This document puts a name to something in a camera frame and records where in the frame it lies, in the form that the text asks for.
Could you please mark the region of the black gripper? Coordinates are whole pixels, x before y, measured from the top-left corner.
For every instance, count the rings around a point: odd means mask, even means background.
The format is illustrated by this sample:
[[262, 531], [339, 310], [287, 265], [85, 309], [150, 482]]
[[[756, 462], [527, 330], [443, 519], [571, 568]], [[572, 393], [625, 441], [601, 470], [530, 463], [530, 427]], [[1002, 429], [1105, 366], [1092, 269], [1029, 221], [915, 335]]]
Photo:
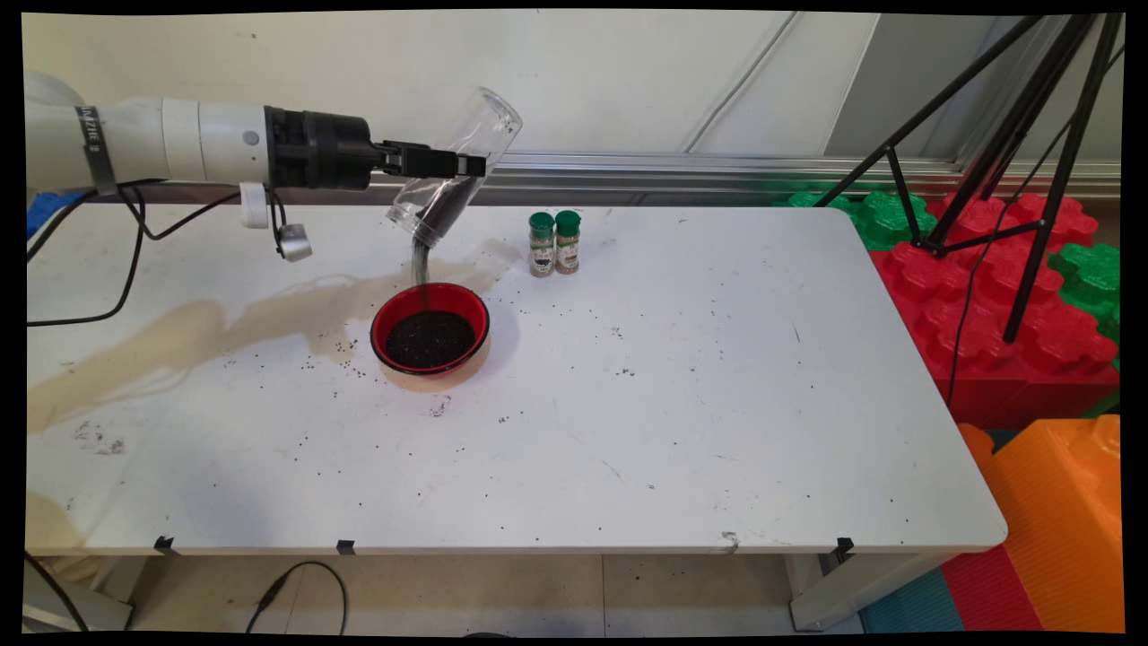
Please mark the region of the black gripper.
[[274, 188], [369, 188], [381, 168], [406, 179], [483, 179], [484, 156], [434, 150], [427, 143], [370, 140], [369, 120], [266, 106], [269, 180]]

